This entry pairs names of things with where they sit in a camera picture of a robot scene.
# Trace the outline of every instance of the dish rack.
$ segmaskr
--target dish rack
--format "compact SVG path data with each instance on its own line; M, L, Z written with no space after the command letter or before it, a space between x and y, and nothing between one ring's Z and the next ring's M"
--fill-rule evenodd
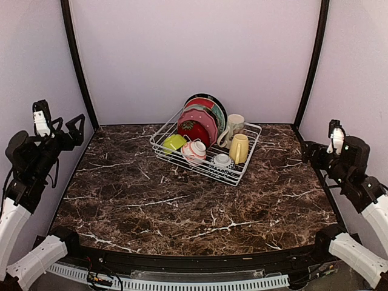
M162 159L163 161L170 162L171 164L185 168L219 182L226 183L231 186L237 186L241 178L245 174L249 161L252 157L253 151L256 147L256 144L259 140L261 134L261 127L251 123L245 122L244 132L249 140L249 151L247 161L236 165L235 170L230 170L222 166L216 166L210 162L211 158L220 154L225 153L229 155L229 149L226 147L221 148L215 143L213 146L209 147L206 150L206 160L200 160L189 155L181 153L179 150L168 149L163 146L163 142L166 138L171 135L178 133L178 119L181 116L181 113L184 109L179 110L173 117L170 118L156 133L150 138L150 143L153 146L152 149L155 152L157 158ZM190 163L195 166L190 165L185 157L190 159Z

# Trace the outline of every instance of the brown marble surface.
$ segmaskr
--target brown marble surface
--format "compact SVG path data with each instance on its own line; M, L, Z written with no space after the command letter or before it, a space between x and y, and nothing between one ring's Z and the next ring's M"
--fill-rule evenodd
M53 226L100 249L234 255L313 244L316 231L335 222L290 126L262 125L237 187L157 159L149 138L159 126L101 127Z

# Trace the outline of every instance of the scalloped pink plate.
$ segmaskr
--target scalloped pink plate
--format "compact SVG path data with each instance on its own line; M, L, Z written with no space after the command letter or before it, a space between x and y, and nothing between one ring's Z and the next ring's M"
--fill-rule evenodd
M190 109L182 113L178 119L178 126L187 120L195 120L199 122L209 133L210 146L214 145L217 141L218 129L214 119L205 111L198 109Z

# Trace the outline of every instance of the white panel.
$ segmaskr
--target white panel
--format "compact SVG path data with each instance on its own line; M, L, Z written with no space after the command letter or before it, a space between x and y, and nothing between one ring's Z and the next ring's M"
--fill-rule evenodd
M320 1L72 1L101 124L166 122L195 93L248 122L293 122Z
M4 155L10 138L20 130L33 135L33 102L46 99L53 119L62 116L64 122L80 113L87 115L70 57L60 1L1 1L0 98L0 183L3 183L11 168ZM59 156L57 188L48 186L44 191L40 205L16 241L10 263L31 250L37 235L46 235L91 135L92 127L86 121L84 145Z
M301 133L328 144L331 119L370 145L367 173L388 184L387 1L330 2L326 35ZM386 258L373 230L345 197L335 197L350 232Z

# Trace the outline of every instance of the yellow mug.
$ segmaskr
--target yellow mug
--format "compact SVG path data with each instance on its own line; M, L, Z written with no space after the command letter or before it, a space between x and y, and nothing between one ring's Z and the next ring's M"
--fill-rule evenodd
M229 156L234 160L235 164L240 164L247 161L248 150L248 136L239 133L233 137L232 144L230 145Z

